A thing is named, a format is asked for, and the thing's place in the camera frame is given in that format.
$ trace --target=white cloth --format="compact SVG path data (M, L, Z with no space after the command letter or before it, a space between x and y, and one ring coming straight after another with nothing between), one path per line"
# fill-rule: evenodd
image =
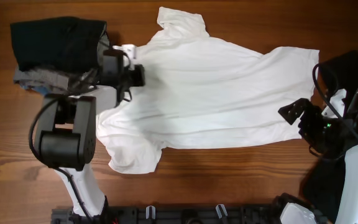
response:
M158 31L139 47L146 86L97 117L97 137L125 174L153 172L165 147L257 146L300 138L277 112L313 94L318 50L262 55L210 37L199 14L160 8Z

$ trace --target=wooden table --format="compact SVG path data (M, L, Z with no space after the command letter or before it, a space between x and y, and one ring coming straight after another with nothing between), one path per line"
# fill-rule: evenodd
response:
M108 22L109 33L120 33L122 43L144 45L160 29L158 8L165 6L201 14L211 36L264 54L295 46L320 49L324 61L358 50L358 1L51 2L0 0L0 223L48 223L51 209L71 205L61 180L27 145L42 97L13 85L12 22L100 19ZM108 167L99 143L92 165L111 205L269 203L283 192L300 194L316 162L307 146L293 140L239 149L164 149L156 172L122 175Z

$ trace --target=black fabric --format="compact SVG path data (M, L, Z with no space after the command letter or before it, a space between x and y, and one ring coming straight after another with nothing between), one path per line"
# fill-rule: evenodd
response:
M356 90L358 89L358 51L353 50L327 62L323 65L332 70L338 80L338 90L346 90L346 98L343 100L345 103L345 111L347 111ZM333 75L327 70L325 66L320 67L320 74L327 86L327 96L331 97L335 94L336 81Z
M303 187L303 195L324 216L335 222L345 183L344 157L336 162L320 160Z
M12 48L20 71L42 66L84 73L98 64L104 21L58 17L11 24Z

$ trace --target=dark green fabric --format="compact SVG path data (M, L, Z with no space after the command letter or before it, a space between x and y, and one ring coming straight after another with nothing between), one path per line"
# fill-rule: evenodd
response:
M20 71L47 67L70 73L97 68L104 21L58 17L11 24L12 48Z

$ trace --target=wooden surface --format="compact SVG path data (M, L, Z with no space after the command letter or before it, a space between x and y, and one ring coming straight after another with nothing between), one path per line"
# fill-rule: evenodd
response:
M211 36L264 54L279 46L304 47L320 49L324 61L358 50L358 1L15 2L20 4L0 4L0 223L48 223L51 209L71 204L63 183L27 145L42 97L12 83L12 22L101 19L122 43L143 45L160 29L158 7L165 6L201 14ZM144 206L269 203L283 192L299 195L316 159L303 140L294 140L241 149L164 149L156 172L147 175L118 174L108 161L99 143L92 164L109 203Z

